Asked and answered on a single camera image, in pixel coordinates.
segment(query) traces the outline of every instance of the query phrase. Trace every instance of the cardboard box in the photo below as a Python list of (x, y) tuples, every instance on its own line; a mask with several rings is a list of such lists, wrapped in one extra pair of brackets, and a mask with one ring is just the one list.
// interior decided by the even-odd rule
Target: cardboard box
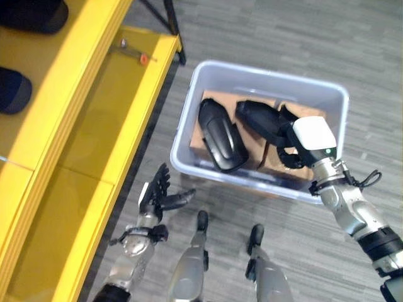
[[(298, 117), (302, 118), (304, 116), (323, 116), (326, 117), (326, 112), (317, 109), (311, 108), (304, 105), (291, 103), (289, 101), (282, 101), (278, 109), (281, 106), (287, 107), (289, 111)], [(297, 154), (297, 149), (295, 148), (286, 148), (285, 149), (289, 154)], [(264, 156), (264, 160), (262, 161), (261, 167), (258, 169), (260, 172), (267, 174), (278, 174), (285, 178), (296, 179), (296, 180), (312, 180), (314, 178), (314, 173), (308, 167), (304, 167), (302, 169), (290, 169), (284, 166), (281, 162), (280, 158), (277, 154), (277, 147), (271, 144), (267, 144), (266, 146), (266, 154)]]
[[(242, 137), (242, 141), (249, 152), (249, 160), (246, 162), (244, 167), (247, 169), (256, 170), (262, 163), (266, 150), (266, 140), (235, 117), (236, 105), (238, 101), (250, 99), (274, 106), (275, 100), (255, 97), (252, 98), (250, 96), (217, 91), (205, 91), (203, 93), (203, 99), (205, 98), (212, 98), (226, 108), (231, 122), (237, 125), (239, 134)], [(190, 147), (200, 158), (211, 160), (210, 154), (208, 154), (207, 148), (203, 142), (203, 137), (202, 129), (200, 128), (198, 121), (196, 121)]]

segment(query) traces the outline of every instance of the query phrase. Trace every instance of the dark shoe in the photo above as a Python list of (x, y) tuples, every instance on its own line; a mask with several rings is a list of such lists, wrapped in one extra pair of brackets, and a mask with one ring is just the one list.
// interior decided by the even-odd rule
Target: dark shoe
[(0, 25), (38, 33), (56, 33), (67, 20), (63, 0), (0, 1)]
[(30, 80), (17, 71), (0, 67), (0, 113), (9, 115), (21, 111), (32, 93)]

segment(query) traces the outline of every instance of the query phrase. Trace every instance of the robotic hand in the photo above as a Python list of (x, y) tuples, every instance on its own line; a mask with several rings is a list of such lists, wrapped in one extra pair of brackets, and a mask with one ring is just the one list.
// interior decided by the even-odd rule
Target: robotic hand
[(352, 177), (345, 162), (336, 160), (336, 139), (323, 117), (299, 118), (282, 130), (297, 148), (300, 162), (314, 171), (311, 194), (321, 196), (339, 226), (371, 258), (379, 276), (390, 277), (380, 288), (385, 300), (403, 301), (403, 242), (361, 193), (380, 179), (380, 172), (373, 171), (363, 182)]
[(141, 282), (145, 268), (154, 255), (155, 245), (168, 238), (166, 226), (159, 224), (162, 212), (186, 205), (195, 195), (196, 190), (191, 189), (182, 194), (167, 196), (168, 180), (169, 170), (163, 164), (154, 179), (144, 184), (139, 197), (137, 224), (128, 225), (122, 236), (110, 242), (111, 245), (121, 243), (123, 255), (117, 258), (94, 302), (130, 300), (131, 292)]

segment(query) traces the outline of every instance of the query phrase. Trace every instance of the yellow shelf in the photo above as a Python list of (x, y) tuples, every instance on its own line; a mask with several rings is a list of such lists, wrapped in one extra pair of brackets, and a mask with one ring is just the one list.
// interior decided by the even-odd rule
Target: yellow shelf
[(89, 254), (83, 247), (93, 243), (93, 232), (106, 214), (112, 189), (111, 184), (55, 169), (18, 259), (6, 301), (11, 297), (11, 301), (77, 300), (74, 291), (57, 285), (66, 279), (70, 284), (79, 282), (79, 270)]
[(6, 301), (76, 301), (175, 51), (176, 36), (124, 27), (106, 55), (40, 203)]
[[(5, 236), (0, 241), (0, 301), (65, 141), (131, 0), (66, 3), (69, 19), (56, 35), (0, 27), (0, 66), (20, 71), (33, 84), (31, 101), (22, 112), (0, 115), (0, 157), (31, 173), (28, 184), (0, 204), (0, 213), (17, 209), (0, 220)], [(1, 179), (13, 177), (9, 169), (1, 174)]]
[(94, 89), (60, 156), (62, 165), (111, 184), (132, 157), (171, 65), (179, 41), (176, 36), (123, 27), (114, 44), (125, 38), (130, 46), (149, 53), (147, 67), (120, 52), (106, 55)]

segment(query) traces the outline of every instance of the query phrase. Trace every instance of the black cable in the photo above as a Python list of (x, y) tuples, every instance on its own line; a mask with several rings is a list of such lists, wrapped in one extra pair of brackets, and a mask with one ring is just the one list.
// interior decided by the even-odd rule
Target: black cable
[(382, 173), (378, 170), (374, 170), (370, 173), (370, 175), (367, 176), (366, 179), (364, 179), (361, 182), (357, 181), (353, 176), (346, 175), (346, 177), (348, 179), (351, 179), (351, 184), (353, 186), (358, 187), (362, 191), (362, 190), (364, 190), (365, 187), (370, 187), (370, 186), (376, 184), (378, 181), (380, 181), (380, 179), (382, 178)]

